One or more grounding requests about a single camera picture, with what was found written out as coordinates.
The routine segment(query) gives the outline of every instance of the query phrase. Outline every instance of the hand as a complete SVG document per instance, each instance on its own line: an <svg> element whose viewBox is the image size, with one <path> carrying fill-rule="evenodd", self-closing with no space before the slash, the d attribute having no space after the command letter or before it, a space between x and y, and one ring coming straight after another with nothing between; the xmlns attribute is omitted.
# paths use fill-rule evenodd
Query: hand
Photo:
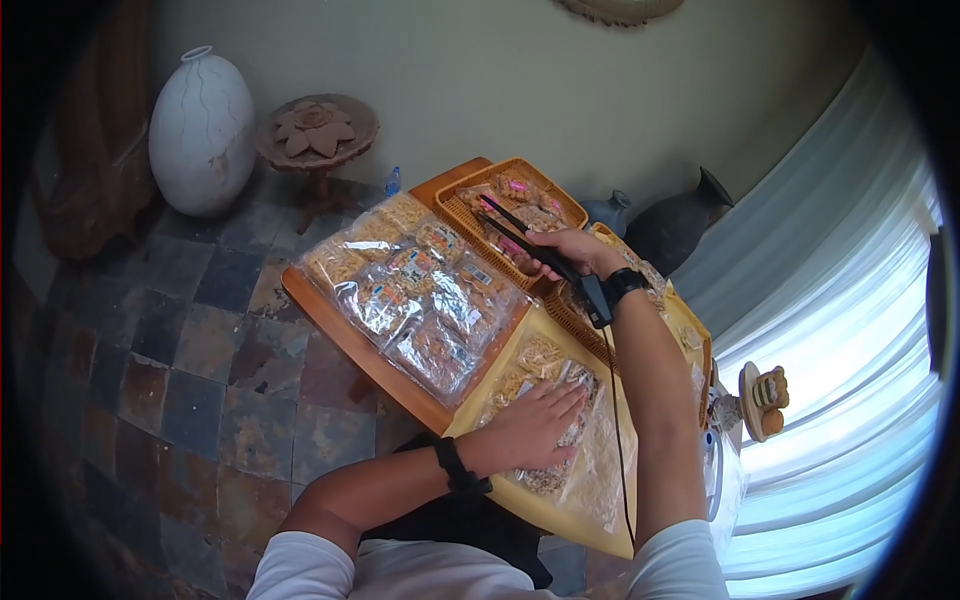
<svg viewBox="0 0 960 600"><path fill-rule="evenodd" d="M552 386L549 381L534 386L486 426L458 439L468 470L484 477L512 468L554 467L572 459L577 448L557 447L557 441L583 410L587 390L578 383Z"/></svg>
<svg viewBox="0 0 960 600"><path fill-rule="evenodd" d="M561 229L545 233L528 229L526 235L533 244L556 248L557 252L573 262L574 268L580 275L597 274L601 279L606 279L614 271L630 266L627 259L616 249L580 229ZM553 269L536 258L531 258L526 252L519 257L519 260L515 259L517 264L520 264L521 260L534 269L534 273L539 269L551 281L561 279Z"/></svg>

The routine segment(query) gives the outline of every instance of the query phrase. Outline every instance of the black tongs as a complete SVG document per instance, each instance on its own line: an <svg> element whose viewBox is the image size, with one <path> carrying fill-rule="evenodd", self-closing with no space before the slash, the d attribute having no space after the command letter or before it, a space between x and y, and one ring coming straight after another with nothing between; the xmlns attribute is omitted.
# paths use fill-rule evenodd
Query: black tongs
<svg viewBox="0 0 960 600"><path fill-rule="evenodd" d="M504 219L507 220L518 231L526 231L527 224L520 221L509 210L501 206L490 196L481 194L480 198L493 207ZM487 214L480 215L487 223L496 228L497 231L506 235L512 242L524 249L530 254L531 258L550 267L554 273L566 279L573 286L574 291L581 300L587 305L587 313L590 316L590 322L597 329L603 329L613 323L613 314L607 305L607 299L604 297L603 287L600 284L600 277L596 275L582 276L577 273L573 265L556 250L546 246L535 246L528 242L522 235L517 235L510 228L505 227L499 221Z"/></svg>

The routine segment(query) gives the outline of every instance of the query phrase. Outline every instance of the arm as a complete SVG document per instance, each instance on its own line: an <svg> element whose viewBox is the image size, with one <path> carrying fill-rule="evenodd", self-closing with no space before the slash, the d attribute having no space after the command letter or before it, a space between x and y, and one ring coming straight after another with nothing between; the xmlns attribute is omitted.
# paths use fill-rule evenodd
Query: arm
<svg viewBox="0 0 960 600"><path fill-rule="evenodd" d="M606 279L627 267L613 248L578 229L527 233L541 246L556 247L582 274ZM559 277L540 265L551 279ZM684 355L642 290L624 296L613 310L613 338L623 393L636 430L636 550L666 527L707 518L700 431Z"/></svg>
<svg viewBox="0 0 960 600"><path fill-rule="evenodd" d="M483 478L511 468L546 468L576 448L557 440L583 408L583 386L540 384L487 426L456 440L467 470ZM338 468L314 480L280 524L340 546L356 560L360 535L449 491L433 448L400 452Z"/></svg>

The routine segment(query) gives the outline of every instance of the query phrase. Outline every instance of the carved flower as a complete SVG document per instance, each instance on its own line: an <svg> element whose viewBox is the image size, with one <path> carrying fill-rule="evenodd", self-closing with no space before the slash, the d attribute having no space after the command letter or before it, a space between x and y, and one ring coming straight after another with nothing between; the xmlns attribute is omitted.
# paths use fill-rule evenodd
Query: carved flower
<svg viewBox="0 0 960 600"><path fill-rule="evenodd" d="M337 145L356 137L353 127L348 125L350 116L332 102L317 104L304 100L276 118L279 126L274 141L286 141L284 152L293 157L312 148L317 153L333 157L337 154Z"/></svg>

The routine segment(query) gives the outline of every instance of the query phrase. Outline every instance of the white sleeve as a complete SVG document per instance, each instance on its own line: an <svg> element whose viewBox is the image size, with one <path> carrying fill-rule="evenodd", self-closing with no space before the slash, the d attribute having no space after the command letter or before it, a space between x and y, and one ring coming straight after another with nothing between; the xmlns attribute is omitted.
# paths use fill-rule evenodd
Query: white sleeve
<svg viewBox="0 0 960 600"><path fill-rule="evenodd" d="M650 538L634 557L628 600L729 600L709 524L691 519Z"/></svg>
<svg viewBox="0 0 960 600"><path fill-rule="evenodd" d="M270 538L247 600L343 600L353 590L353 569L332 541L284 531Z"/></svg>

